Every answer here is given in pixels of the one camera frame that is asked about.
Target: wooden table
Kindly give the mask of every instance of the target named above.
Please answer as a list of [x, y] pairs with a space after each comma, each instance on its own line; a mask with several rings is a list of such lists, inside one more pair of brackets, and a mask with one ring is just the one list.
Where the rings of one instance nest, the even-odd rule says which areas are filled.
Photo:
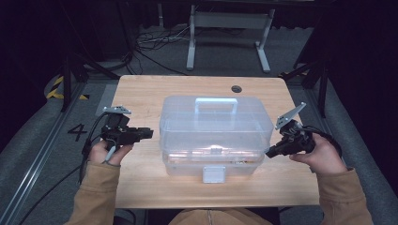
[[[233, 85], [239, 85], [242, 92], [232, 92]], [[168, 175], [161, 160], [159, 121], [163, 100], [171, 95], [258, 97], [273, 123], [295, 108], [286, 84], [278, 78], [123, 76], [113, 105], [132, 110], [130, 127], [155, 131], [152, 139], [136, 143], [123, 159], [117, 208], [318, 204], [315, 174], [307, 165], [284, 156], [266, 157], [252, 175], [227, 176], [224, 184], [204, 184], [202, 177]], [[281, 137], [274, 130], [271, 145]]]

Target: person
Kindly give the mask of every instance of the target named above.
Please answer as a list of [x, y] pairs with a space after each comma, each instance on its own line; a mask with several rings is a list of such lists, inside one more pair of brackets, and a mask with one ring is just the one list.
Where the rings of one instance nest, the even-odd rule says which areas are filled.
[[[346, 167], [333, 145], [314, 134], [315, 148], [309, 154], [295, 154], [290, 159], [308, 164], [316, 173], [319, 203], [324, 212], [321, 224], [373, 224], [366, 197], [354, 168]], [[120, 162], [132, 146], [123, 146], [109, 160], [106, 142], [97, 143], [89, 156], [86, 176], [75, 196], [72, 224], [113, 224], [115, 194]], [[176, 215], [170, 225], [263, 224], [268, 221], [244, 208], [188, 209]]]

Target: plastic box lid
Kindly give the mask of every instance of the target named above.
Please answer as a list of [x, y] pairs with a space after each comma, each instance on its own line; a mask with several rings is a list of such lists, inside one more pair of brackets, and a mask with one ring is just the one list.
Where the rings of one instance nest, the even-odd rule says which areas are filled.
[[170, 96], [160, 120], [164, 163], [262, 163], [273, 125], [257, 97]]

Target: metal stand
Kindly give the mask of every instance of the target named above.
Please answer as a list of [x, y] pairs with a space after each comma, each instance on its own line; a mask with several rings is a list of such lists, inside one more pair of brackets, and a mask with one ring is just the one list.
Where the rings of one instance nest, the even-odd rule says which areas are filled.
[[196, 6], [191, 6], [190, 17], [190, 46], [188, 49], [187, 70], [193, 70], [195, 59], [195, 27], [226, 27], [242, 29], [262, 29], [263, 36], [260, 41], [255, 42], [258, 57], [265, 73], [270, 72], [264, 46], [266, 44], [269, 28], [275, 9], [271, 9], [268, 14], [243, 14], [243, 13], [222, 13], [222, 12], [200, 12], [196, 11]]

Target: hand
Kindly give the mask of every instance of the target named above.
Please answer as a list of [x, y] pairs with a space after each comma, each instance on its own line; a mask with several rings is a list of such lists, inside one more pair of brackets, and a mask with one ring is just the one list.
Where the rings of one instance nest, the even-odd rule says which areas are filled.
[[313, 134], [315, 149], [309, 154], [290, 155], [290, 159], [308, 164], [315, 173], [335, 174], [346, 172], [347, 168], [340, 159], [334, 146], [318, 134]]
[[[108, 151], [106, 150], [107, 142], [102, 140], [91, 148], [88, 160], [93, 162], [102, 163], [105, 160]], [[109, 159], [109, 163], [115, 166], [119, 166], [123, 157], [132, 149], [133, 145], [123, 145], [117, 150]]]

